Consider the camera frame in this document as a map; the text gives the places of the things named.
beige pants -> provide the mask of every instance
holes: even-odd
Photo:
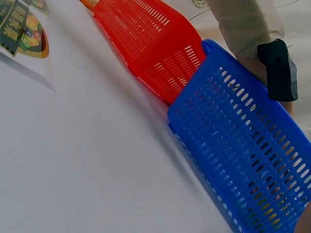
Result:
[[[283,39],[284,29],[272,0],[206,0],[229,49],[256,57],[257,46]]]

white table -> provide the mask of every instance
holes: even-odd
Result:
[[[230,233],[78,0],[50,0],[56,92],[0,64],[1,233]]]

red plastic basket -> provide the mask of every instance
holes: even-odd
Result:
[[[130,71],[168,104],[206,57],[188,20],[159,0],[101,0],[93,13]]]

black object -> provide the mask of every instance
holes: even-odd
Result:
[[[271,100],[291,102],[298,99],[297,67],[284,41],[257,46],[257,55],[267,69],[268,96]]]

blue plastic basket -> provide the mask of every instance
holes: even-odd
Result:
[[[170,127],[235,232],[293,233],[311,199],[311,144],[266,88],[211,40]]]

